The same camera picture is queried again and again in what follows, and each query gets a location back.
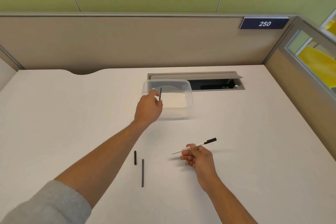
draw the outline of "plastic container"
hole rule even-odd
[[[163,102],[160,120],[177,120],[190,116],[193,106],[193,93],[190,83],[187,80],[147,80],[143,84],[142,94],[146,95],[152,89],[160,92]]]

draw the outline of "desk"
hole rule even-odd
[[[193,92],[192,119],[152,124],[133,149],[144,188],[131,152],[88,223],[220,223],[171,155],[213,137],[218,175],[259,223],[334,223],[336,162],[263,65],[19,71],[0,92],[0,219],[127,126],[147,73],[206,71],[237,71],[246,90]]]

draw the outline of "white number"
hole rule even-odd
[[[269,25],[271,25],[270,21],[262,21],[260,22],[259,27],[268,27]]]

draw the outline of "number sign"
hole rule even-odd
[[[244,17],[239,29],[283,29],[288,17]]]

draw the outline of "gray sleeve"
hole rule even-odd
[[[89,203],[77,191],[50,181],[30,200],[11,210],[0,224],[84,224],[90,214]]]

